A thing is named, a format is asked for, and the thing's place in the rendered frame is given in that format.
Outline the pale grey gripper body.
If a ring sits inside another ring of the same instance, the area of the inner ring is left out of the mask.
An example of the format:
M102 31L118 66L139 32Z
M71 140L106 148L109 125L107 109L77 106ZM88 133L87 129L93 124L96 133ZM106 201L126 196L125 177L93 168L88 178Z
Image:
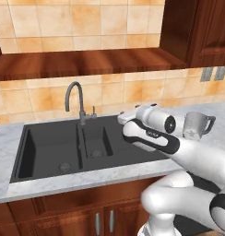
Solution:
M117 121L119 124L126 124L128 121L136 118L136 111L121 112L117 116Z

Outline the grey curved sink faucet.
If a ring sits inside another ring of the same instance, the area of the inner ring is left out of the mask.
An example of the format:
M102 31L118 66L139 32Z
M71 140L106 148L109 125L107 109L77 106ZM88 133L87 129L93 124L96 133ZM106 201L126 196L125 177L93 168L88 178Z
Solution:
M80 121L81 125L85 125L86 121L90 120L92 118L91 118L91 114L86 114L86 112L84 110L83 91L82 91L81 85L77 81L72 82L66 90L65 110L67 112L70 110L70 108L69 108L70 101L69 100L70 100L71 90L74 86L77 86L78 95L79 95L79 121Z

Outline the grey metal jug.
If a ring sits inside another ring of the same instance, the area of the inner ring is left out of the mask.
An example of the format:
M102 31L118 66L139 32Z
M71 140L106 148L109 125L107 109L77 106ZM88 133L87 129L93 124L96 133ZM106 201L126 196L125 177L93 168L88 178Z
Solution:
M186 139L200 140L208 134L216 121L215 116L207 116L201 112L188 112L184 119L183 135Z

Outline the dark grey double sink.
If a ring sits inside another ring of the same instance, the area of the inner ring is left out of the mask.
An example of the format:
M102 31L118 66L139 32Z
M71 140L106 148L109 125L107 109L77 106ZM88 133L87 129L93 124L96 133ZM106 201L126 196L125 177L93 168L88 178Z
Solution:
M83 171L163 160L158 150L124 141L117 117L26 124L23 127L10 181L24 182Z

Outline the wooden false drawer front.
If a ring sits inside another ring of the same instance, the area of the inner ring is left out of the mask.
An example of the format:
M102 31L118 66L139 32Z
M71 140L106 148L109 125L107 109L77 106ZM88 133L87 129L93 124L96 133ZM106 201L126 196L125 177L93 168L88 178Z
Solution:
M58 195L46 195L31 199L37 215L47 212L67 211L76 207L107 204L140 197L141 192L160 177L109 184Z

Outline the wooden base cupboard door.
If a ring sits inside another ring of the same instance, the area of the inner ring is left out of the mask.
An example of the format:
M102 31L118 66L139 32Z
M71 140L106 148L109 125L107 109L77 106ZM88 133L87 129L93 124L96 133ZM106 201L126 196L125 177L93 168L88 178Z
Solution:
M114 231L110 233L110 211L114 210ZM104 236L137 236L147 222L149 213L138 200L106 206L104 208Z
M95 215L100 213L104 236L103 209L89 209L18 223L21 236L97 236Z

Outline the dark wooden cupboard door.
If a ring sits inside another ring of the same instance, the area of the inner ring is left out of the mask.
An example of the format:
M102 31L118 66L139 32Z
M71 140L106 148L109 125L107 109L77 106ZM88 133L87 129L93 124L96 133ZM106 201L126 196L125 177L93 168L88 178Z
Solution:
M198 0L187 64L225 65L225 0Z

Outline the wooden base cupboard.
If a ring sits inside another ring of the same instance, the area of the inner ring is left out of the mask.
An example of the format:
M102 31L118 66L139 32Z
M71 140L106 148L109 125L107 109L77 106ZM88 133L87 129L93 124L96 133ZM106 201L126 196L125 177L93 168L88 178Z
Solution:
M6 203L0 204L0 236L20 236Z

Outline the dark wooden wall shelf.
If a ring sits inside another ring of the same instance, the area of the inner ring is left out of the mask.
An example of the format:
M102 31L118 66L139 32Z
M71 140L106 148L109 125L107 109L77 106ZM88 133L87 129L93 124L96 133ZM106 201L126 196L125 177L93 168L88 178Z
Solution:
M0 56L0 81L183 68L185 62L161 48L10 53Z

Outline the grey wall socket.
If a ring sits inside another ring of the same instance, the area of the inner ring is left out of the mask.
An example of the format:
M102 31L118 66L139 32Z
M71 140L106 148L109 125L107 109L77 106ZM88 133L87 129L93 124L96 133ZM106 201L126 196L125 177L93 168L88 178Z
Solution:
M204 67L200 81L201 82L209 81L211 79L212 72L213 72L212 67Z
M224 77L225 77L225 66L219 66L217 68L217 72L216 72L214 80L220 81L220 80L223 80Z

